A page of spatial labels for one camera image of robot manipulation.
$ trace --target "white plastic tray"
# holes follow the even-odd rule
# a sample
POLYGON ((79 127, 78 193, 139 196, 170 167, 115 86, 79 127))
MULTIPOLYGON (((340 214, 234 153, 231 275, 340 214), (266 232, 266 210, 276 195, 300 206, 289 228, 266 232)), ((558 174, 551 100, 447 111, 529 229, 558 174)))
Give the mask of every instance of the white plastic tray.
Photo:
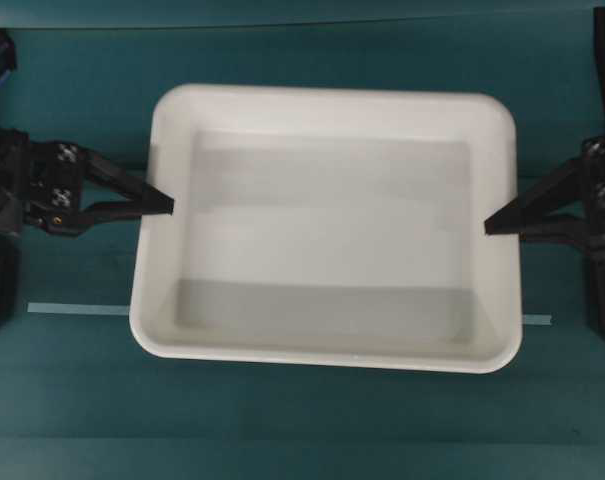
POLYGON ((187 85, 153 117, 131 328, 163 357, 487 372, 521 339, 515 129, 483 95, 187 85))

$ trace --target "teal backdrop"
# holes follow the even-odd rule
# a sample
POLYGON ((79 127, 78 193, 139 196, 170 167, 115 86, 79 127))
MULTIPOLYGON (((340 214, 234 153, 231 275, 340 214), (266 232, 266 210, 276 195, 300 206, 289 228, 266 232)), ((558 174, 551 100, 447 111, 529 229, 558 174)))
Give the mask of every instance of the teal backdrop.
MULTIPOLYGON (((138 171, 155 103, 182 83, 483 92, 513 113, 525 187, 603 130, 593 3, 459 3, 0 1, 20 67, 0 125, 138 171)), ((605 479, 605 343, 569 248, 522 247, 524 310, 553 325, 482 376, 167 360, 126 318, 27 313, 128 304, 137 233, 19 239, 0 480, 605 479)))

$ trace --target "light blue tape strip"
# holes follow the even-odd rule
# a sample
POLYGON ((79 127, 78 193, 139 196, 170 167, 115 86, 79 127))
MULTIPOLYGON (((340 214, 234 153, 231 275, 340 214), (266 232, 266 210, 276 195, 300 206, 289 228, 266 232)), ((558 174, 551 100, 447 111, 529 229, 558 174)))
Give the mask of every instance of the light blue tape strip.
MULTIPOLYGON (((109 315, 127 317, 128 305, 82 305, 77 303, 29 303, 29 313, 57 315, 109 315)), ((524 325, 551 326, 551 315, 523 315, 524 325)))
POLYGON ((522 315, 525 325, 551 326, 551 315, 522 315))
POLYGON ((112 315, 127 317, 128 305, 81 305, 75 303, 29 303, 29 313, 53 313, 59 315, 112 315))

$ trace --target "white tray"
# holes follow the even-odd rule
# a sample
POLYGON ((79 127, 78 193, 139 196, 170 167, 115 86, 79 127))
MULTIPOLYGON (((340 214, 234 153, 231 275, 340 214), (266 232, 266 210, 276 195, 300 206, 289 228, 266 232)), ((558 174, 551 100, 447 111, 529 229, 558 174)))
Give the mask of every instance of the white tray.
POLYGON ((488 372, 522 334, 483 95, 187 85, 153 117, 131 328, 163 357, 488 372))

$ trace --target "green tabletop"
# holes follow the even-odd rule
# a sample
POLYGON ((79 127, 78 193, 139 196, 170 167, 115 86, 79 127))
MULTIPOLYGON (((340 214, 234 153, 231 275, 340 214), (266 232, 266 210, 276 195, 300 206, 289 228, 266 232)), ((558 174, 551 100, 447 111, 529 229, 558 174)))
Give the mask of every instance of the green tabletop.
MULTIPOLYGON (((525 184, 600 133, 602 108, 590 10, 507 10, 13 30, 20 69, 0 124, 139 170, 153 106, 182 83, 477 91, 512 111, 525 184)), ((27 313, 128 304, 137 231, 18 241, 15 311, 0 324, 0 480, 605 479, 605 343, 569 248, 522 248, 524 310, 553 325, 526 326, 513 362, 488 375, 160 359, 126 318, 27 313)))

